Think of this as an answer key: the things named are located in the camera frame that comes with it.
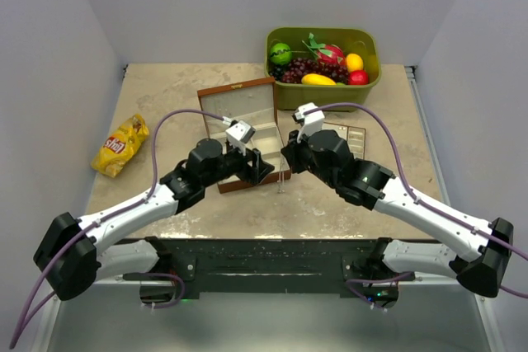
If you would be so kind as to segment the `brown jewelry box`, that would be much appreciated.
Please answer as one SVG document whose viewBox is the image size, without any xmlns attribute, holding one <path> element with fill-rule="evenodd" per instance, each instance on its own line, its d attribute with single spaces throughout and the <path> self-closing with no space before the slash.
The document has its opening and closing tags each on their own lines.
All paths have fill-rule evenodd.
<svg viewBox="0 0 528 352">
<path fill-rule="evenodd" d="M 291 169 L 281 154 L 283 141 L 278 128 L 275 80 L 272 77 L 201 89 L 197 96 L 204 112 L 223 116 L 226 120 L 243 121 L 255 129 L 246 147 L 248 150 L 258 149 L 263 161 L 274 167 L 274 171 L 264 178 L 264 185 L 291 178 Z"/>
</svg>

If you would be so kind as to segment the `brown ring earring tray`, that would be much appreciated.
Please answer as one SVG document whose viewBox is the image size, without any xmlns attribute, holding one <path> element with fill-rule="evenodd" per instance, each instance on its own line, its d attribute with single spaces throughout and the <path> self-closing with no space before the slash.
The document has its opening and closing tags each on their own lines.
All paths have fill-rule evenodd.
<svg viewBox="0 0 528 352">
<path fill-rule="evenodd" d="M 345 139 L 354 158 L 365 158 L 365 129 L 334 123 L 324 123 L 323 129 L 333 130 L 340 138 Z"/>
</svg>

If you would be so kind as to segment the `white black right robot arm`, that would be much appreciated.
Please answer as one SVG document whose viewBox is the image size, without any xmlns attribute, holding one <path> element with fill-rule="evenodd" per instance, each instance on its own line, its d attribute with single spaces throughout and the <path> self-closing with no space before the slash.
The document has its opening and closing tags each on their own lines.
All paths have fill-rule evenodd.
<svg viewBox="0 0 528 352">
<path fill-rule="evenodd" d="M 428 273 L 456 279 L 472 293 L 495 298 L 511 252 L 513 226 L 503 218 L 492 222 L 463 214 L 414 190 L 391 170 L 354 158 L 336 131 L 311 136 L 290 132 L 281 150 L 292 172 L 310 172 L 347 203 L 401 220 L 433 242 L 380 238 L 360 271 L 385 280 L 392 274 Z"/>
</svg>

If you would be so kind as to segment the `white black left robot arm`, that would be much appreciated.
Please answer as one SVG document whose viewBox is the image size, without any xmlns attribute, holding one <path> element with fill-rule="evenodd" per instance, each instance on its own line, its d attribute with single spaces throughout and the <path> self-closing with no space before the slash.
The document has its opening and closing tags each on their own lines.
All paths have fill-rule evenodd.
<svg viewBox="0 0 528 352">
<path fill-rule="evenodd" d="M 101 277 L 106 268 L 102 255 L 113 252 L 123 238 L 194 206 L 211 185 L 231 176 L 258 185 L 274 169 L 256 148 L 202 139 L 187 159 L 144 193 L 97 214 L 57 216 L 40 242 L 34 262 L 60 300 L 76 298 Z"/>
</svg>

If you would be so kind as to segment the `yellow toy mango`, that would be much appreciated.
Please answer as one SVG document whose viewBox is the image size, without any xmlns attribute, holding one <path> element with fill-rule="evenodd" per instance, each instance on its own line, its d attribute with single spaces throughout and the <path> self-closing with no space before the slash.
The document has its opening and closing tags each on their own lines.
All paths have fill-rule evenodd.
<svg viewBox="0 0 528 352">
<path fill-rule="evenodd" d="M 301 78 L 304 85 L 335 86 L 336 83 L 330 78 L 317 73 L 308 73 Z"/>
</svg>

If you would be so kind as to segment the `purple toy grapes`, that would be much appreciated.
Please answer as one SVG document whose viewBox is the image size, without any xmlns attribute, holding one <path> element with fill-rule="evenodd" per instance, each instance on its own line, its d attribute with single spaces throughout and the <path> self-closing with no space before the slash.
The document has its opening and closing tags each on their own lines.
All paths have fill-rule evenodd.
<svg viewBox="0 0 528 352">
<path fill-rule="evenodd" d="M 268 72 L 275 80 L 285 83 L 301 83 L 302 77 L 310 73 L 328 77 L 341 84 L 347 83 L 349 78 L 346 67 L 302 58 L 293 59 L 284 66 L 271 63 Z"/>
</svg>

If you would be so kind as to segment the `red toy apple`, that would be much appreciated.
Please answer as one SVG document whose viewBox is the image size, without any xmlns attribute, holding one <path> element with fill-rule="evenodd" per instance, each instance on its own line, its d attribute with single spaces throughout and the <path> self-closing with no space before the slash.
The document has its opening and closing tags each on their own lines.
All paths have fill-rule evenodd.
<svg viewBox="0 0 528 352">
<path fill-rule="evenodd" d="M 364 86 L 369 82 L 370 79 L 365 70 L 355 70 L 349 74 L 348 84 L 351 86 Z"/>
</svg>

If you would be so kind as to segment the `green toy melon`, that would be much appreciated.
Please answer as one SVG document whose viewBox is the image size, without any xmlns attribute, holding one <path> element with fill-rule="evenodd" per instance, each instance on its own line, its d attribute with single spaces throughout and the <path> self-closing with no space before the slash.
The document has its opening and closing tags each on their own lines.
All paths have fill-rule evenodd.
<svg viewBox="0 0 528 352">
<path fill-rule="evenodd" d="M 291 48 L 286 43 L 276 43 L 270 48 L 269 59 L 275 65 L 287 65 L 292 59 Z"/>
</svg>

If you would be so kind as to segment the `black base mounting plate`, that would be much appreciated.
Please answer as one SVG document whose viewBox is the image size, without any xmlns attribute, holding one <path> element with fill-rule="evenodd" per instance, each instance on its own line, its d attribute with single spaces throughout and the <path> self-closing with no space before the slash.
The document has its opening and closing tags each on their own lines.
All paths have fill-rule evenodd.
<svg viewBox="0 0 528 352">
<path fill-rule="evenodd" d="M 203 293 L 309 293 L 364 296 L 392 307 L 397 273 L 381 262 L 388 239 L 157 239 L 160 263 L 140 283 L 142 303 L 167 303 Z"/>
</svg>

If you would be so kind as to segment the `pink toy dragon fruit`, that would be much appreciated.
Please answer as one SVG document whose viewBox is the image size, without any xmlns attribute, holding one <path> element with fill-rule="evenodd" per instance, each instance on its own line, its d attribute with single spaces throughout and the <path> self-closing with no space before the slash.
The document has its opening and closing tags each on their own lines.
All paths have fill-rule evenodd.
<svg viewBox="0 0 528 352">
<path fill-rule="evenodd" d="M 315 40 L 313 33 L 309 33 L 308 39 L 303 40 L 302 43 L 313 55 L 316 61 L 330 65 L 346 65 L 345 54 L 340 47 L 336 45 L 318 43 Z"/>
</svg>

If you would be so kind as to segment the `yellow orange toy lemon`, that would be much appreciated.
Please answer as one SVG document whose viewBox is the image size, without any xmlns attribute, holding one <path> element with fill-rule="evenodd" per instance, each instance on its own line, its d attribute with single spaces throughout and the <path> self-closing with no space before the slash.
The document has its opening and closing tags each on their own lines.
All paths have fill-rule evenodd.
<svg viewBox="0 0 528 352">
<path fill-rule="evenodd" d="M 350 53 L 346 56 L 345 61 L 349 73 L 364 69 L 364 61 L 359 54 Z"/>
</svg>

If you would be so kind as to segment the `yellow potato chips bag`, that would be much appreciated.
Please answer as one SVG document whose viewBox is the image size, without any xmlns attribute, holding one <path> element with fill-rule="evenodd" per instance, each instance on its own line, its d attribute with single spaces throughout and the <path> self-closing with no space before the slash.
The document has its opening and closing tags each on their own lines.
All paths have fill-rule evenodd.
<svg viewBox="0 0 528 352">
<path fill-rule="evenodd" d="M 116 177 L 135 156 L 149 136 L 149 128 L 140 114 L 124 121 L 102 144 L 91 161 L 93 170 Z"/>
</svg>

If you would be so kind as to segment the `aluminium frame rail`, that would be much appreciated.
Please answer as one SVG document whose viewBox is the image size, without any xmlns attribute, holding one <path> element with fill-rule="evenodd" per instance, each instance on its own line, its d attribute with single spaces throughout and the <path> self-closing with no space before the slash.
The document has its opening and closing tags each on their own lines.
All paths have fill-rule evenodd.
<svg viewBox="0 0 528 352">
<path fill-rule="evenodd" d="M 422 123 L 422 130 L 427 141 L 427 146 L 431 156 L 431 162 L 436 174 L 436 181 L 441 192 L 441 198 L 445 204 L 450 204 L 450 196 L 446 189 L 446 184 L 443 178 L 441 166 L 439 163 L 438 156 L 436 154 L 436 148 L 431 137 L 431 131 L 427 122 L 427 117 L 424 111 L 421 97 L 418 91 L 417 80 L 415 76 L 416 68 L 413 66 L 405 66 L 405 72 L 411 87 L 413 100 L 417 107 L 418 117 Z M 483 329 L 488 341 L 488 345 L 491 351 L 505 351 L 504 344 L 500 331 L 498 330 L 497 318 L 491 306 L 491 301 L 484 297 L 474 295 L 474 301 L 478 308 L 478 315 L 483 324 Z"/>
</svg>

